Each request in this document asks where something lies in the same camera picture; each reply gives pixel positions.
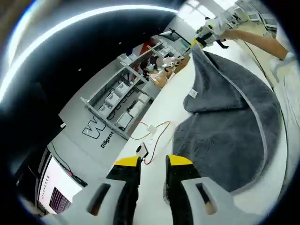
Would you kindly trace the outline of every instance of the white table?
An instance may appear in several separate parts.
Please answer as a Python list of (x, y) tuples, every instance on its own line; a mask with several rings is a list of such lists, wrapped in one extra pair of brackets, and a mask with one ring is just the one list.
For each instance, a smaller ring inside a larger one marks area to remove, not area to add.
[[(230, 46), (228, 49), (222, 49), (217, 44), (214, 44), (205, 48), (205, 50), (239, 63), (270, 86), (249, 55), (246, 55), (233, 41), (227, 41), (226, 44)], [(187, 66), (172, 77), (161, 90), (142, 119), (143, 122), (155, 126), (168, 120), (171, 121), (171, 124), (160, 138), (155, 151), (154, 161), (149, 165), (142, 163), (139, 199), (134, 216), (135, 225), (173, 224), (171, 209), (163, 200), (165, 156), (172, 152), (172, 140), (169, 140), (174, 133), (175, 127), (190, 116), (190, 113), (183, 107), (183, 99), (191, 90), (194, 80), (195, 67), (191, 58)], [(140, 124), (132, 136), (138, 138), (146, 133), (146, 127)], [(235, 204), (245, 212), (264, 215), (277, 201), (286, 167), (287, 151), (284, 126), (281, 134), (275, 156), (269, 168), (265, 169), (265, 173), (261, 176), (260, 181), (250, 190), (234, 196)], [(118, 159), (134, 156), (135, 150), (141, 142), (141, 140), (130, 139), (124, 146)], [(150, 157), (152, 153), (153, 147), (149, 147)]]

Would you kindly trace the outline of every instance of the ceiling light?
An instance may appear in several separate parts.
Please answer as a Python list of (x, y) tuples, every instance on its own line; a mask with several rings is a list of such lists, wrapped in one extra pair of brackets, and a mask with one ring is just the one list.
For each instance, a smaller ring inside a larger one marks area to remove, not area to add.
[(12, 79), (14, 78), (17, 70), (21, 67), (21, 65), (25, 62), (25, 60), (29, 57), (29, 55), (36, 49), (38, 48), (44, 41), (46, 41), (49, 37), (51, 37), (53, 34), (56, 32), (64, 29), (65, 27), (76, 23), (80, 20), (86, 19), (88, 17), (94, 16), (94, 15), (99, 15), (103, 13), (108, 13), (108, 12), (113, 12), (113, 11), (119, 11), (119, 10), (127, 10), (127, 9), (148, 9), (148, 10), (160, 10), (160, 11), (166, 11), (166, 12), (172, 12), (172, 13), (177, 13), (177, 10), (170, 9), (170, 8), (165, 8), (165, 7), (158, 7), (158, 6), (149, 6), (149, 5), (123, 5), (123, 6), (110, 6), (110, 7), (104, 7), (104, 8), (98, 8), (94, 9), (91, 11), (87, 11), (84, 13), (81, 13), (79, 15), (73, 16), (41, 36), (39, 36), (37, 39), (35, 39), (26, 49), (22, 54), (14, 61), (12, 66), (9, 68), (7, 73), (4, 76), (4, 79), (2, 81), (1, 87), (0, 87), (0, 102), (3, 100), (3, 97), (12, 82)]

